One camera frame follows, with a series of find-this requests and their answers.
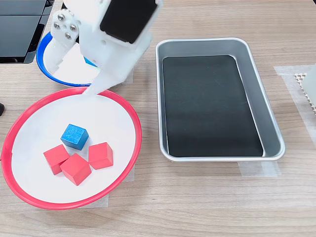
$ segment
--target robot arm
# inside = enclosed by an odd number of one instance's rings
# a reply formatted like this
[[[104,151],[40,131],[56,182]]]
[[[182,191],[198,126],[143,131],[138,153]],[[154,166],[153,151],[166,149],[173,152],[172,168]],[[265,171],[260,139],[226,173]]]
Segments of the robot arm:
[[[55,72],[79,42],[81,54],[100,68],[86,90],[98,94],[125,81],[150,46],[149,27],[162,0],[65,0],[53,16],[47,68]]]

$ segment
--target wooden block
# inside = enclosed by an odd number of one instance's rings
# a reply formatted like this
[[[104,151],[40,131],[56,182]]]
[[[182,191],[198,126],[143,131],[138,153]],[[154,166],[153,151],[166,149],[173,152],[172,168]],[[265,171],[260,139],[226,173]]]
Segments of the wooden block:
[[[60,165],[69,158],[69,154],[63,145],[59,145],[47,152],[44,152],[44,156],[54,175],[61,172]]]
[[[107,142],[89,147],[89,164],[94,169],[113,165],[113,151]]]
[[[91,174],[89,163],[78,154],[69,157],[60,168],[64,175],[77,186]]]
[[[88,138],[89,134],[87,130],[82,127],[69,124],[62,135],[61,140],[67,147],[72,147],[81,151]]]

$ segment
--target bolt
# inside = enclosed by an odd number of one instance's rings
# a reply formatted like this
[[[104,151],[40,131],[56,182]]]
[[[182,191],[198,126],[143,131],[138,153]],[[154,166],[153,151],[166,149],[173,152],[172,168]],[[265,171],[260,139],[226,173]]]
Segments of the bolt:
[[[70,25],[69,26],[69,29],[73,32],[76,32],[77,31],[77,27],[75,25]]]
[[[58,30],[60,29],[59,24],[58,24],[58,23],[56,23],[56,22],[54,23],[54,27],[55,27],[55,29],[58,29]]]
[[[59,14],[57,17],[58,17],[58,20],[60,20],[60,21],[64,21],[65,20],[65,15],[64,14]]]
[[[71,35],[69,33],[65,33],[65,37],[68,39],[68,40],[71,40]]]

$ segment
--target black cable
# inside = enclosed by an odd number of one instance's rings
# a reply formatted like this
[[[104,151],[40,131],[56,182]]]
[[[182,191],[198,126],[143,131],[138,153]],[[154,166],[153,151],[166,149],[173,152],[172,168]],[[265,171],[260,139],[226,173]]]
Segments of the black cable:
[[[0,103],[0,116],[4,112],[4,105]]]

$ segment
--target wood grain surface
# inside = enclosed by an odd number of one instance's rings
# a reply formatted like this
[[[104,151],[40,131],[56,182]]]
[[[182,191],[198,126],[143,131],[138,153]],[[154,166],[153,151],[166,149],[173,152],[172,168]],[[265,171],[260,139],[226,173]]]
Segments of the wood grain surface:
[[[57,10],[61,1],[56,1]],[[112,90],[135,108],[143,146],[135,181],[108,208],[46,211],[16,197],[0,174],[2,237],[315,237],[316,148],[273,66],[316,63],[312,0],[165,0],[133,84]],[[237,163],[171,163],[158,148],[155,46],[166,39],[238,37],[248,42],[287,151],[275,178],[242,177]],[[14,121],[64,89],[29,65],[0,65],[0,147]]]

